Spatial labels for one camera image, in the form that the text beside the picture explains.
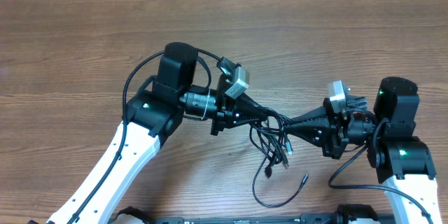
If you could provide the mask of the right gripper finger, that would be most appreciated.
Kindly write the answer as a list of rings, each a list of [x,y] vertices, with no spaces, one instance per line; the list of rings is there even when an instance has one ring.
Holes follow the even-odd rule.
[[[315,109],[313,109],[303,115],[300,115],[298,117],[291,118],[289,121],[289,124],[305,123],[305,122],[311,122],[311,121],[315,121],[315,120],[328,121],[328,114],[327,114],[326,108],[324,106],[315,108]]]
[[[315,146],[323,147],[331,130],[328,121],[306,121],[284,127],[284,132],[299,137]]]

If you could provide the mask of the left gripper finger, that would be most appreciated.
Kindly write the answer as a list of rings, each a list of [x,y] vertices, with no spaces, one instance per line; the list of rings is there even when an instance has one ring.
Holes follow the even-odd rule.
[[[243,93],[236,98],[235,105],[237,110],[242,112],[245,116],[266,118],[271,115],[271,112],[266,107],[261,106],[246,93]]]
[[[251,123],[259,123],[262,121],[265,121],[267,119],[267,115],[265,114],[244,114],[244,113],[236,113],[235,117],[233,118],[232,127],[239,127],[246,124]]]

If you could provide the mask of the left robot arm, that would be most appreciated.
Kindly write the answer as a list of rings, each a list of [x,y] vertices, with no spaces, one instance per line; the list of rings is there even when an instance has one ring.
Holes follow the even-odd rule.
[[[122,121],[110,145],[70,199],[49,223],[107,223],[138,173],[153,159],[185,116],[211,120],[211,133],[258,123],[267,113],[245,91],[249,73],[225,57],[212,55],[221,70],[218,87],[193,85],[196,66],[207,64],[208,51],[173,42],[145,59],[160,58],[158,73],[149,76],[133,98],[130,82],[122,91]]]

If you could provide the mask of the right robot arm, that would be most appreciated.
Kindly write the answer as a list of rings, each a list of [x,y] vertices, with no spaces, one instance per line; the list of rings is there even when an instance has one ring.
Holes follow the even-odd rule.
[[[368,204],[342,204],[335,213],[303,214],[301,223],[441,223],[437,172],[427,145],[414,135],[419,107],[417,84],[386,77],[374,110],[366,99],[350,93],[340,80],[328,84],[323,105],[287,122],[283,130],[319,148],[323,156],[341,158],[353,144],[356,158],[367,155],[377,173],[376,185],[335,185],[352,162],[345,162],[328,180],[338,190],[380,190],[393,212],[378,214]]]

